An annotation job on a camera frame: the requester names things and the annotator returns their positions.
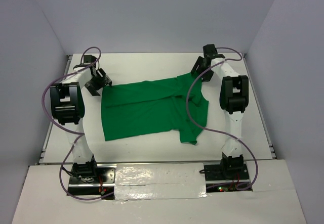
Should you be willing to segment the green t shirt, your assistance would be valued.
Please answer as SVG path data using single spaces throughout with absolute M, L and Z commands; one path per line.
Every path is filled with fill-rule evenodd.
M 176 130 L 195 145 L 207 125 L 209 102 L 202 80 L 190 73 L 173 78 L 106 86 L 101 121 L 106 141 Z

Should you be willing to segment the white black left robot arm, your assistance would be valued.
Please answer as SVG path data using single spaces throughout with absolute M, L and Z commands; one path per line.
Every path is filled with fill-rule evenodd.
M 82 88 L 96 97 L 100 95 L 100 89 L 112 85 L 105 71 L 96 66 L 98 62 L 99 59 L 93 55 L 83 55 L 68 77 L 49 87 L 52 117 L 67 129 L 68 141 L 72 144 L 73 165 L 66 173 L 84 183 L 98 180 L 99 169 L 84 133 Z

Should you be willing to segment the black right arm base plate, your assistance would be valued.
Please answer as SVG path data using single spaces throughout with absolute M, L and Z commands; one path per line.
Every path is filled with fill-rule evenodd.
M 245 163 L 242 170 L 229 175 L 222 171 L 221 164 L 205 164 L 199 173 L 205 177 L 207 193 L 237 192 L 239 191 L 237 188 L 246 188 L 246 191 L 252 190 L 249 172 Z

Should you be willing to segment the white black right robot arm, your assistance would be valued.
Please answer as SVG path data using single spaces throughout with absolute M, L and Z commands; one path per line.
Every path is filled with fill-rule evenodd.
M 249 78 L 236 72 L 223 54 L 218 53 L 214 44 L 203 46 L 203 56 L 199 56 L 191 74 L 202 82 L 209 82 L 213 75 L 221 79 L 219 104 L 225 116 L 225 131 L 218 131 L 227 136 L 222 147 L 220 164 L 205 167 L 205 176 L 217 176 L 232 179 L 244 170 L 241 138 L 242 119 L 249 104 Z

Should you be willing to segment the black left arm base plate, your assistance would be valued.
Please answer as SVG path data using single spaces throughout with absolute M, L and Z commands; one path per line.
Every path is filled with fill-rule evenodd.
M 99 176 L 90 183 L 70 177 L 67 187 L 68 192 L 82 198 L 107 195 L 104 199 L 113 200 L 116 165 L 99 163 L 97 166 Z

